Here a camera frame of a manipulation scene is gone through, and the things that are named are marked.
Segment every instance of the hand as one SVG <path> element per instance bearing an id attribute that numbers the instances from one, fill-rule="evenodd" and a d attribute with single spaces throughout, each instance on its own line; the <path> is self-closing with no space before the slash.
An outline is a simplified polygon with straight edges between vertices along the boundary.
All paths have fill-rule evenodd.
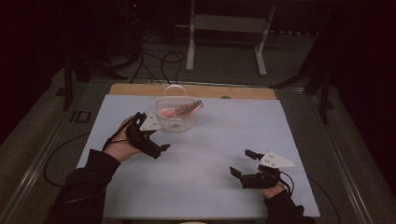
<path id="1" fill-rule="evenodd" d="M 125 119 L 120 127 L 122 127 L 122 125 L 126 123 L 126 121 L 128 121 L 129 119 L 130 118 Z M 121 130 L 119 134 L 117 134 L 113 138 L 113 143 L 108 144 L 105 150 L 103 150 L 105 153 L 114 157 L 119 162 L 126 161 L 128 158 L 141 152 L 139 149 L 135 148 L 129 143 L 125 133 L 127 128 L 128 126 Z"/>
<path id="2" fill-rule="evenodd" d="M 264 195 L 266 199 L 270 199 L 276 196 L 278 193 L 282 192 L 283 190 L 285 190 L 285 186 L 281 182 L 277 182 L 273 188 L 260 189 L 262 195 Z"/>

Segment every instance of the person's right arm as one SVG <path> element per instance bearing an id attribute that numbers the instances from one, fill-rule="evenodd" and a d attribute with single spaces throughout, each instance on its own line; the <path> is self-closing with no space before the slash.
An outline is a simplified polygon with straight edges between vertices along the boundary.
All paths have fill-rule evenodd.
<path id="1" fill-rule="evenodd" d="M 261 189 L 268 209 L 266 224 L 315 224 L 312 217 L 304 216 L 304 208 L 295 205 L 282 183 L 275 187 Z"/>

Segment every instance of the dark background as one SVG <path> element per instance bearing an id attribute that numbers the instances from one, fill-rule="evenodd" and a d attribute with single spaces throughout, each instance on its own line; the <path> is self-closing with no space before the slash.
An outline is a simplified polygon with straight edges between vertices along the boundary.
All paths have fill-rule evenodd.
<path id="1" fill-rule="evenodd" d="M 249 3 L 262 4 L 262 1 Z M 275 34 L 286 31 L 316 35 L 319 31 L 326 32 L 321 30 L 325 21 L 336 20 L 330 29 L 335 32 L 330 36 L 338 41 L 339 48 L 330 49 L 328 39 L 317 41 L 316 50 L 307 60 L 315 63 L 318 58 L 333 53 L 332 59 L 336 60 L 332 60 L 332 84 L 338 88 L 349 114 L 395 193 L 392 177 L 396 171 L 392 141 L 396 137 L 395 7 L 386 1 L 366 0 L 340 9 L 335 6 L 343 5 L 332 3 L 335 1 L 284 2 L 276 10 L 272 30 Z M 258 8 L 248 10 L 236 1 L 203 0 L 197 10 L 254 16 L 260 15 Z M 334 9 L 340 13 L 332 17 Z M 50 86 L 51 77 L 64 66 L 66 52 L 83 50 L 104 62 L 109 55 L 121 55 L 123 50 L 112 36 L 120 39 L 128 30 L 128 22 L 125 2 L 121 0 L 7 0 L 0 10 L 0 142 L 3 142 Z M 175 25 L 189 23 L 190 1 L 139 1 L 134 13 L 136 16 L 141 13 L 151 28 L 175 37 Z"/>

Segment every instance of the gray carpet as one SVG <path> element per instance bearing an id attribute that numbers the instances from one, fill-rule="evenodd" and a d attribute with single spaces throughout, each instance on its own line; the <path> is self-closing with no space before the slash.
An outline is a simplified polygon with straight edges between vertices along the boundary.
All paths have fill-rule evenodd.
<path id="1" fill-rule="evenodd" d="M 180 83 L 211 83 L 211 84 L 233 84 L 249 86 L 269 86 L 294 76 L 301 66 L 306 53 L 313 43 L 313 39 L 304 36 L 281 35 L 268 38 L 263 57 L 267 65 L 268 77 L 259 77 L 256 61 L 252 48 L 247 47 L 215 47 L 207 44 L 197 45 L 195 55 L 194 71 L 187 73 L 184 70 L 183 61 L 177 80 Z M 187 46 L 177 43 L 148 42 L 145 49 L 160 49 L 181 51 L 187 53 Z M 162 57 L 163 52 L 152 54 Z M 162 80 L 161 62 L 145 55 L 145 64 L 149 71 Z M 130 66 L 120 72 L 121 75 L 132 77 L 138 64 Z M 171 81 L 175 81 L 178 64 L 166 64 L 163 70 L 168 74 Z M 51 148 L 56 149 L 62 143 L 90 131 L 94 119 L 99 111 L 104 96 L 108 93 L 112 83 L 117 80 L 95 74 L 89 84 L 75 85 L 76 89 L 83 89 L 83 93 L 76 91 L 75 104 L 71 111 L 63 112 L 64 99 L 55 96 L 55 92 L 62 84 L 62 71 L 54 77 L 51 88 L 40 98 L 34 108 L 21 121 L 13 131 L 0 150 L 0 208 L 4 211 L 10 202 L 13 192 L 17 189 L 24 172 L 29 164 L 39 153 L 42 146 L 48 142 L 48 136 L 53 133 L 52 128 L 56 126 L 59 119 L 65 123 Z M 136 82 L 148 82 L 147 70 L 142 68 Z M 316 104 L 312 103 L 310 97 L 299 92 L 305 80 L 297 82 L 294 88 L 277 91 L 276 96 L 284 107 L 288 123 L 290 125 L 295 143 L 299 148 L 304 168 L 319 186 L 311 181 L 311 186 L 318 203 L 321 217 L 317 218 L 318 224 L 338 223 L 336 212 L 339 213 L 342 223 L 363 223 L 361 215 L 357 214 L 351 202 L 339 168 L 335 165 L 332 154 L 334 146 L 329 143 L 329 135 L 332 134 L 335 146 L 339 149 L 340 156 L 347 164 L 347 169 L 353 176 L 356 188 L 361 194 L 364 205 L 369 212 L 373 223 L 394 223 L 396 219 L 396 202 L 387 188 L 382 176 L 376 169 L 370 154 L 364 145 L 359 132 L 351 121 L 344 106 L 338 98 L 335 89 L 331 92 L 331 102 L 334 109 L 329 110 L 329 125 L 323 125 L 318 119 Z M 72 111 L 91 112 L 92 117 L 88 123 L 69 122 Z M 49 179 L 55 183 L 62 184 L 65 177 L 77 165 L 80 153 L 85 145 L 88 135 L 71 141 L 59 148 L 48 165 Z M 40 174 L 26 198 L 22 198 L 20 206 L 16 207 L 9 223 L 41 223 L 47 214 L 47 210 L 53 202 L 59 188 L 51 186 Z M 326 197 L 322 189 L 334 202 L 336 210 L 331 201 Z M 263 223 L 264 220 L 207 220 L 211 224 Z M 121 223 L 120 220 L 105 219 L 104 223 Z M 174 224 L 172 221 L 139 221 L 135 224 Z"/>

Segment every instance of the white metal frame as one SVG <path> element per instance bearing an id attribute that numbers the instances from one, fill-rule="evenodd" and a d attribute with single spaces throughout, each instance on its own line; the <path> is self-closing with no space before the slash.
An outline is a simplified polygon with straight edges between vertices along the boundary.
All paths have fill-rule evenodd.
<path id="1" fill-rule="evenodd" d="M 264 59 L 262 58 L 262 49 L 264 48 L 265 40 L 271 27 L 276 6 L 271 6 L 270 13 L 266 19 L 195 14 L 194 7 L 195 0 L 191 0 L 190 44 L 186 64 L 186 70 L 188 72 L 192 71 L 194 67 L 194 31 L 195 29 L 201 29 L 262 34 L 262 41 L 254 48 L 254 53 L 256 54 L 257 65 L 259 67 L 259 75 L 261 77 L 267 75 Z"/>

